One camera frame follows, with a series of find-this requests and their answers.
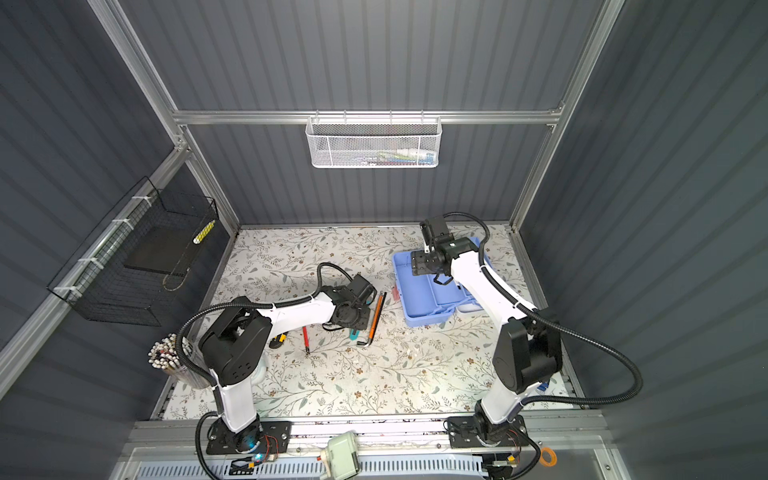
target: wire mesh basket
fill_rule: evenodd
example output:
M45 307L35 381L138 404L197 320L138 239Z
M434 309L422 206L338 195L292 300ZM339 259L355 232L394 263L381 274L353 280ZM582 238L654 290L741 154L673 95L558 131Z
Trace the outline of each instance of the wire mesh basket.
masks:
M318 168L434 168L442 125L322 123L310 118L306 139Z
M161 326L218 219L209 197L152 190L117 224L68 283L63 270L48 290L85 319Z

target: pencil bundle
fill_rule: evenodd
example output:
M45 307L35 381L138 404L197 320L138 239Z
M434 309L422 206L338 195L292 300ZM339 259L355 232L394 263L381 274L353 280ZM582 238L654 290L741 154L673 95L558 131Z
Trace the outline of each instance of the pencil bundle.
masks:
M195 362L197 365L204 364L200 350L186 338L182 339L182 346L184 348L184 354L189 360ZM155 342L147 355L149 356L149 364L154 368L163 370L168 375L188 384L193 389L204 389L208 387L208 382L203 377L182 365L176 352L175 333L169 334L160 342Z

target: red screwdriver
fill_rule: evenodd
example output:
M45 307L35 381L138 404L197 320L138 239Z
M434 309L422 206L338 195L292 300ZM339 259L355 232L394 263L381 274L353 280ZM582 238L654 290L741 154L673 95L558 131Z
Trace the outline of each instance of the red screwdriver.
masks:
M306 334L306 327L301 327L301 330L304 331L304 349L306 350L306 355L310 355L310 338Z

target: green electrical box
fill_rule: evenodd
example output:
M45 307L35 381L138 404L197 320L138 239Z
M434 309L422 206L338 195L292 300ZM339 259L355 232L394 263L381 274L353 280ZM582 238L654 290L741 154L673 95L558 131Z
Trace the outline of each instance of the green electrical box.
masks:
M357 462L355 432L350 431L330 439L326 449L320 453L320 460L326 466L326 473L320 476L320 480L345 480L357 475L360 464Z

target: black wire basket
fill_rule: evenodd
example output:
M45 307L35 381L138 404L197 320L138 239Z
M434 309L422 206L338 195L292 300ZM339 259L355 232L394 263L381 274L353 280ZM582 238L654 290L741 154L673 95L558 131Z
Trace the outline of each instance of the black wire basket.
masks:
M76 274L62 267L48 290L88 320L161 326L216 220L212 198L152 190L126 218L112 220L117 225L92 256L68 263Z

